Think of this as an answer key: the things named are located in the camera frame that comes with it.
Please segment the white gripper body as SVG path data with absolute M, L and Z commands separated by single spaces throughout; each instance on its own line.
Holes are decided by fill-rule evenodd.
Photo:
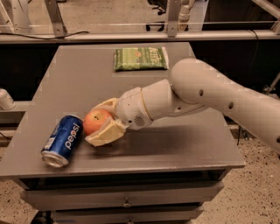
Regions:
M 129 129 L 140 130 L 152 124 L 144 106 L 143 91 L 136 87 L 125 92 L 116 104 L 116 116 L 122 120 Z

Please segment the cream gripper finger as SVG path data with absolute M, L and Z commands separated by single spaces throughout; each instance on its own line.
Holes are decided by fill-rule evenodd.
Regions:
M 111 99 L 108 99 L 106 101 L 103 101 L 103 102 L 99 103 L 98 105 L 93 107 L 93 110 L 105 109 L 110 114 L 115 115 L 116 114 L 116 104 L 117 103 L 118 103 L 118 99 L 117 98 L 111 98 Z
M 121 138 L 128 128 L 120 119 L 107 120 L 99 130 L 85 137 L 85 140 L 94 147 L 109 144 Z

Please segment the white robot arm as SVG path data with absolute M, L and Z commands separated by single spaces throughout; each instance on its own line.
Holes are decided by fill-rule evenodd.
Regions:
M 280 101 L 246 88 L 194 58 L 176 63 L 168 79 L 136 87 L 92 108 L 95 118 L 84 126 L 86 141 L 102 146 L 123 137 L 128 129 L 140 130 L 157 119 L 206 108 L 220 111 L 280 153 Z

